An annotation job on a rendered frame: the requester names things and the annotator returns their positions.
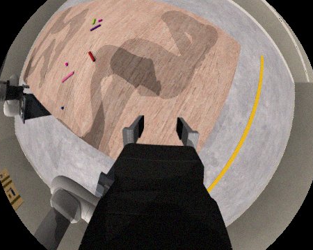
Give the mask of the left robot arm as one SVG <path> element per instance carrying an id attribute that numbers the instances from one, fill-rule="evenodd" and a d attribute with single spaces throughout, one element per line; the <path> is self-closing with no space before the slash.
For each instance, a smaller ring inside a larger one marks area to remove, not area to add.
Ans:
<path id="1" fill-rule="evenodd" d="M 1 72 L 3 71 L 3 65 L 6 63 L 6 58 L 4 58 L 3 64 L 1 65 L 0 69 L 0 78 L 1 78 Z M 10 85 L 12 86 L 18 86 L 18 75 L 12 75 L 9 79 Z M 7 80 L 7 81 L 8 81 Z M 1 83 L 6 83 L 6 81 L 0 81 L 0 87 Z M 23 119 L 23 107 L 24 107 L 24 101 L 21 97 L 21 100 L 8 100 L 4 102 L 3 111 L 6 116 L 15 116 L 20 115 Z M 22 114 L 21 114 L 22 113 Z"/>

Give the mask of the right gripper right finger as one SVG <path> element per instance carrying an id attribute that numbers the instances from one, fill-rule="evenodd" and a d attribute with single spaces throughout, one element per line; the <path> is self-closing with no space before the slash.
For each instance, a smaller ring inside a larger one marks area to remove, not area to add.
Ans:
<path id="1" fill-rule="evenodd" d="M 198 131 L 193 131 L 182 117 L 177 117 L 176 131 L 183 145 L 188 145 L 188 147 L 193 147 L 196 150 L 199 133 Z"/>

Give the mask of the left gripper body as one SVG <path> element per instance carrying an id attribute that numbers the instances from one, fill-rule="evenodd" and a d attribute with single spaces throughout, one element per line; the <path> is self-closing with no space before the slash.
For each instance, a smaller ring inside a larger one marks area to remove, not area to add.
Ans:
<path id="1" fill-rule="evenodd" d="M 1 83 L 0 87 L 0 103 L 4 100 L 20 100 L 23 94 L 23 86 L 11 86 L 10 81 L 6 84 Z"/>

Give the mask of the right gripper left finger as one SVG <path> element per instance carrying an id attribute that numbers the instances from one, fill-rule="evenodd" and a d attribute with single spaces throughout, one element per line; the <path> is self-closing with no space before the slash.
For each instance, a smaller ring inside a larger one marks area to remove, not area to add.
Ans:
<path id="1" fill-rule="evenodd" d="M 139 115 L 129 127 L 124 127 L 122 130 L 123 147 L 126 144 L 135 144 L 138 138 L 141 138 L 143 129 L 145 128 L 145 116 Z"/>

